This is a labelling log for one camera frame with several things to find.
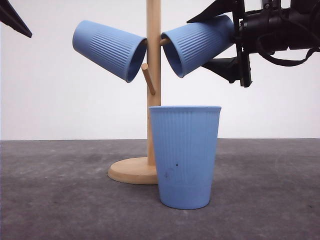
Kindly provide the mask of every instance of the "cup bottom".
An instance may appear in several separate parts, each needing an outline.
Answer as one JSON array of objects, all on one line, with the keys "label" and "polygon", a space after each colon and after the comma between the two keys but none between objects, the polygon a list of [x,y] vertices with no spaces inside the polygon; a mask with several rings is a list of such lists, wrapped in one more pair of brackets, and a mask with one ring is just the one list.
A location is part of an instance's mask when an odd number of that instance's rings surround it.
[{"label": "cup bottom", "polygon": [[205,186],[181,186],[159,183],[161,202],[174,209],[200,209],[210,201],[211,184]]}]

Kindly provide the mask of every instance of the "black object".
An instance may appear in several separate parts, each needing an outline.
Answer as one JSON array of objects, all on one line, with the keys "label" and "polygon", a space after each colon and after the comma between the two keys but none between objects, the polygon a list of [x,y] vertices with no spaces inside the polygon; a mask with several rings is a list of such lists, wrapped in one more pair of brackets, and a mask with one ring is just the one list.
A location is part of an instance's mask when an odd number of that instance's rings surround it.
[{"label": "black object", "polygon": [[8,0],[0,0],[0,21],[17,32],[31,38],[32,32],[20,18]]},{"label": "black object", "polygon": [[[261,0],[261,9],[245,12],[244,0],[216,0],[187,23],[202,22],[232,12],[237,57],[213,59],[203,67],[230,83],[240,80],[243,87],[252,83],[249,54],[259,53],[273,64],[292,67],[320,52],[320,0],[291,0],[281,8],[281,0]],[[302,60],[277,59],[276,51],[309,49]]]}]

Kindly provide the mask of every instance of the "cup rim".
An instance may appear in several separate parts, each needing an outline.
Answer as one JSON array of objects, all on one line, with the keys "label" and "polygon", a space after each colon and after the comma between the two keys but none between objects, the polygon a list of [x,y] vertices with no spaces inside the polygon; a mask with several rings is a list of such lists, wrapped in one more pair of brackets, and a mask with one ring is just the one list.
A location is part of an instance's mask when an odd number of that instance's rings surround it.
[{"label": "cup rim", "polygon": [[221,106],[216,105],[165,105],[165,106],[150,106],[149,110],[189,110],[189,111],[220,111]]}]

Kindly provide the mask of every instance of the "wooden mug stand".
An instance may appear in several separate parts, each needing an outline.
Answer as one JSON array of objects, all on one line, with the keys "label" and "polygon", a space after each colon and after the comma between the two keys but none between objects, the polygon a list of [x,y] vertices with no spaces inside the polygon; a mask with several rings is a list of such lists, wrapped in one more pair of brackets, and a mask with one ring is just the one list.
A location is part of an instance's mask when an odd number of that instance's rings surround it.
[{"label": "wooden mug stand", "polygon": [[147,157],[129,158],[111,165],[107,175],[127,184],[158,184],[155,150],[152,138],[150,106],[161,106],[161,0],[146,0],[147,63],[141,69],[147,83]]}]

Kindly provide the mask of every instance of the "ribbed cup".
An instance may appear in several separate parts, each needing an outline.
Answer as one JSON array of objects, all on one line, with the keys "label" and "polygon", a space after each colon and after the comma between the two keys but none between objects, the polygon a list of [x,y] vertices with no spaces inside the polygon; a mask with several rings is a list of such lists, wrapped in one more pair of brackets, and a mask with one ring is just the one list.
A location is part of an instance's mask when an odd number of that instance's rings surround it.
[{"label": "ribbed cup", "polygon": [[82,21],[76,27],[74,50],[99,66],[130,83],[144,60],[145,37],[92,21]]},{"label": "ribbed cup", "polygon": [[160,200],[197,209],[210,200],[219,106],[152,106],[152,136]]},{"label": "ribbed cup", "polygon": [[163,46],[164,53],[175,74],[183,78],[229,48],[233,34],[230,18],[220,15],[165,31],[161,38],[171,40]]}]

